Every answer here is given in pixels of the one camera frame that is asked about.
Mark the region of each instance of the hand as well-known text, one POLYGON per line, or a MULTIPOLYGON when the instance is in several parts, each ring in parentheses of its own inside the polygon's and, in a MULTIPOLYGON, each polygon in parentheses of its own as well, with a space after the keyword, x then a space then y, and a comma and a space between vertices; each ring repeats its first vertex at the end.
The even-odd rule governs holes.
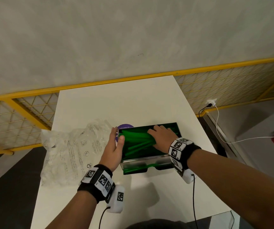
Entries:
POLYGON ((156 144, 153 145, 154 148, 166 154, 169 152, 169 147, 172 142, 178 138, 170 128, 166 129, 163 125, 155 125, 154 130, 148 130, 148 134, 152 135, 156 141, 156 144))
POLYGON ((124 145, 124 136, 121 135, 118 138, 118 144, 116 147, 116 133, 118 131, 118 128, 112 128, 112 131, 109 135, 108 143, 104 149, 104 152, 102 154, 101 160, 99 164, 105 165, 107 168, 109 168, 112 172, 115 171, 115 169, 118 167, 118 165, 121 162, 122 159, 122 148, 124 145))

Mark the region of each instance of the forearm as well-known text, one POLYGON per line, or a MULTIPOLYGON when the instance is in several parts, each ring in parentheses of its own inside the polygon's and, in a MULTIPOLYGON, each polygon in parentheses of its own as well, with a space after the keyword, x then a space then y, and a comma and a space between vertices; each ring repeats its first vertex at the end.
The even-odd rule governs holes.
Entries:
POLYGON ((97 200, 87 191, 78 191, 46 229, 87 229, 97 200))
POLYGON ((274 178, 205 150, 196 150, 187 165, 254 227, 274 228, 274 178))

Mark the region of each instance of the wall outlet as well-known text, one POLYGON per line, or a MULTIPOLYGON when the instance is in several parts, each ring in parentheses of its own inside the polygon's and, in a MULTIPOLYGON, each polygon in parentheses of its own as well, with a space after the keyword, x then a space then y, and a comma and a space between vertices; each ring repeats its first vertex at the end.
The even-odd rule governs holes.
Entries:
POLYGON ((213 106, 215 106, 216 105, 216 101, 217 101, 217 99, 207 100, 207 104, 212 104, 213 106))

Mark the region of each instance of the purple circle label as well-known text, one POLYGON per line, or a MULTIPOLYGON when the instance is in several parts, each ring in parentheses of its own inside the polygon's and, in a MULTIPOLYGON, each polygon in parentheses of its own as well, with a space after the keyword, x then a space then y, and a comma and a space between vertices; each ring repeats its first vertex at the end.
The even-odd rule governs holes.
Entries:
MULTIPOLYGON (((124 128, 133 128, 134 126, 129 125, 129 124, 123 124, 123 125, 119 125, 118 129, 124 129, 124 128)), ((116 133, 116 142, 118 142, 118 133, 116 133)))

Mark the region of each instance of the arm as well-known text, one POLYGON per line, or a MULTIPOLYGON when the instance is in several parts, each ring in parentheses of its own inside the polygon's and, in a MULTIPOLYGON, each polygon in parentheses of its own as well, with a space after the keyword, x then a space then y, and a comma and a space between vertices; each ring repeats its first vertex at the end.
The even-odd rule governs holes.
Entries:
MULTIPOLYGON (((99 162, 99 164, 105 165, 112 172, 120 164, 124 145, 124 136, 122 135, 118 139, 116 147, 115 137, 117 130, 117 127, 112 128, 109 141, 99 162)), ((78 191, 46 229, 87 229, 96 206, 97 200, 92 194, 87 191, 78 191)))
MULTIPOLYGON (((149 130, 155 148, 168 153, 178 138, 170 129, 155 126, 149 130)), ((195 150, 188 167, 229 207, 256 228, 274 228, 274 178, 205 150, 195 150)))

